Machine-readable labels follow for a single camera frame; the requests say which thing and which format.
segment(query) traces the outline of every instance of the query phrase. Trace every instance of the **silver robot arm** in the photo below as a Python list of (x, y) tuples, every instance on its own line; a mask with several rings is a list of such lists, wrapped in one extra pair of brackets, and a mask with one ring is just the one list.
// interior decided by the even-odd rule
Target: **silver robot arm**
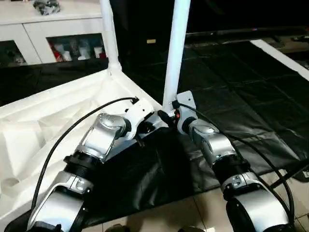
[(31, 213), (28, 231), (80, 232), (87, 211), (85, 201), (115, 140), (133, 139), (138, 125), (153, 112), (148, 101), (140, 100), (123, 117), (99, 114), (74, 154), (64, 158), (67, 166)]
[[(177, 101), (196, 108), (190, 91), (178, 94)], [(230, 140), (213, 124), (198, 119), (194, 111), (183, 106), (178, 110), (178, 131), (189, 135), (215, 173), (234, 231), (293, 231), (283, 206), (250, 172), (248, 161), (235, 152)]]

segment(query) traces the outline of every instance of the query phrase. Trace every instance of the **white metal frame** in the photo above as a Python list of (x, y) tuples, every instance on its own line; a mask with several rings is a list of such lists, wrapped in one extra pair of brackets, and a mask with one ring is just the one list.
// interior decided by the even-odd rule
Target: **white metal frame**
[(0, 42), (10, 40), (15, 42), (28, 65), (41, 64), (22, 24), (0, 25)]
[(176, 100), (183, 48), (191, 0), (175, 0), (172, 31), (169, 42), (169, 58), (165, 77), (163, 110), (172, 113), (172, 101)]

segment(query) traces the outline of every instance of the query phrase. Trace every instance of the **white cabinet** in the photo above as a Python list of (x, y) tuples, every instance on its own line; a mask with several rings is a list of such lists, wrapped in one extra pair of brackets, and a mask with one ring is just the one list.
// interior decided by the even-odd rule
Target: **white cabinet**
[(5, 50), (7, 44), (9, 44), (9, 47), (17, 47), (16, 50), (21, 53), (26, 64), (41, 64), (41, 60), (22, 24), (0, 25), (0, 48), (2, 52), (0, 59), (1, 57), (5, 59), (5, 56), (8, 56)]
[[(67, 44), (72, 41), (71, 38), (75, 38), (78, 42), (77, 50), (81, 47), (85, 48), (81, 46), (81, 41), (82, 43), (89, 41), (86, 43), (91, 44), (88, 49), (91, 58), (96, 57), (94, 48), (96, 48), (97, 57), (108, 56), (104, 44), (97, 43), (97, 40), (106, 42), (109, 38), (107, 34), (111, 31), (114, 33), (114, 28), (107, 28), (104, 32), (100, 1), (60, 0), (59, 2), (60, 12), (42, 16), (34, 9), (31, 1), (0, 0), (0, 48), (7, 45), (7, 43), (1, 44), (1, 41), (14, 41), (27, 64), (53, 63), (61, 60), (55, 58), (57, 49), (53, 47), (54, 44), (64, 45), (66, 55), (68, 52), (73, 55), (72, 49), (68, 48)], [(107, 3), (103, 11), (108, 13), (106, 18), (112, 19), (112, 12), (109, 13), (111, 7), (108, 1)], [(80, 53), (74, 55), (74, 59), (83, 57)]]
[(24, 27), (42, 63), (56, 62), (50, 47), (50, 38), (96, 33), (100, 33), (103, 37), (102, 18), (25, 23)]

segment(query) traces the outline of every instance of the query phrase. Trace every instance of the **floor tile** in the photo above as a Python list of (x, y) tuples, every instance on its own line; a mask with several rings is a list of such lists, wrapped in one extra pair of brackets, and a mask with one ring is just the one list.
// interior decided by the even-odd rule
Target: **floor tile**
[[(274, 183), (278, 177), (275, 173), (267, 174), (268, 183)], [(292, 191), (294, 206), (295, 206), (295, 217), (301, 217), (309, 213), (309, 183), (301, 183), (298, 180), (290, 178), (287, 180), (288, 185)], [(275, 188), (275, 191), (284, 199), (288, 204), (288, 198), (283, 185)]]
[(205, 229), (192, 197), (106, 222), (103, 230), (115, 224), (126, 225), (131, 232), (177, 232), (183, 226)]
[(194, 197), (206, 229), (216, 232), (232, 232), (232, 226), (226, 214), (226, 201), (219, 188), (201, 193)]
[(298, 219), (299, 223), (302, 225), (302, 227), (305, 229), (306, 232), (309, 232), (309, 218), (307, 215), (302, 216)]
[(89, 228), (83, 229), (82, 232), (103, 232), (103, 225), (99, 224), (93, 227), (89, 227)]

